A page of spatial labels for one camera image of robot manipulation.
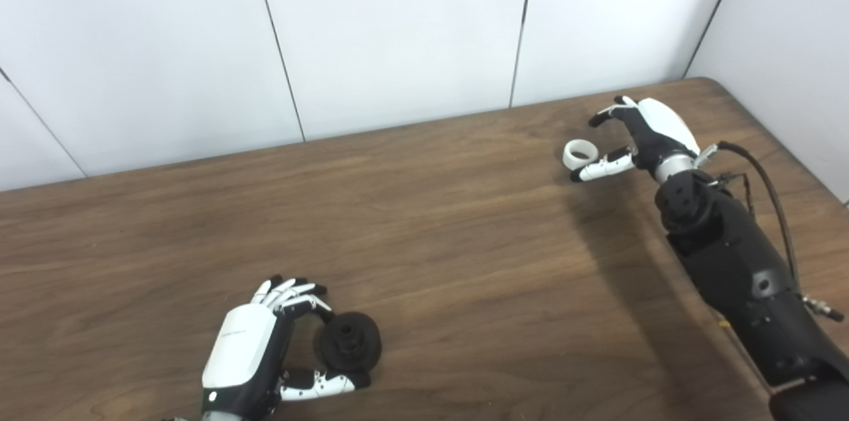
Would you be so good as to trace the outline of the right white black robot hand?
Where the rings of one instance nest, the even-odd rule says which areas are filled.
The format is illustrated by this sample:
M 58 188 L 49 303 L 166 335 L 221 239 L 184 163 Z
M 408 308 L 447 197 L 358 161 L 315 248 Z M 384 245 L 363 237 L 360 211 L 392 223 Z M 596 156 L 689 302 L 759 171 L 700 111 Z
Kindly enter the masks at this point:
M 588 125 L 596 128 L 613 119 L 624 124 L 633 143 L 572 169 L 570 180 L 588 182 L 638 169 L 662 184 L 678 173 L 696 170 L 701 149 L 688 125 L 666 104 L 617 95 L 614 104 L 591 116 Z

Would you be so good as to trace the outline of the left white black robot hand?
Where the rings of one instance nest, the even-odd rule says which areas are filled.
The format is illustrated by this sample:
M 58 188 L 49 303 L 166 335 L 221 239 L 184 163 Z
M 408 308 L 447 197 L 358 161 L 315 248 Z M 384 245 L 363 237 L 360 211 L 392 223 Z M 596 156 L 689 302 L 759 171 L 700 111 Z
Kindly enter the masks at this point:
M 378 324 L 361 312 L 337 314 L 327 289 L 276 274 L 249 302 L 225 315 L 201 376 L 203 420 L 264 420 L 282 403 L 363 390 L 383 344 Z M 295 322 L 315 314 L 324 327 L 316 348 L 322 369 L 286 369 Z

